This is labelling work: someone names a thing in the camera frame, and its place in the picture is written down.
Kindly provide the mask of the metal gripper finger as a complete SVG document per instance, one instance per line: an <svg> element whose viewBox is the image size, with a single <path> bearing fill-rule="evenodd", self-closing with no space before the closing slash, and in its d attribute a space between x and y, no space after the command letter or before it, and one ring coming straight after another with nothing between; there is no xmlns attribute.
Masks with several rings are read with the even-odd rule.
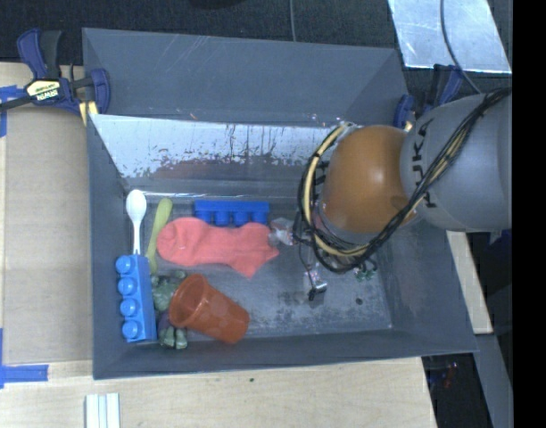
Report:
<svg viewBox="0 0 546 428"><path fill-rule="evenodd" d="M323 278L318 269L308 269L305 271L305 280L308 286L308 301L314 301L317 296L327 290L327 281Z"/></svg>
<svg viewBox="0 0 546 428"><path fill-rule="evenodd" d="M294 245L294 220L275 218L269 224L269 243L271 245Z"/></svg>

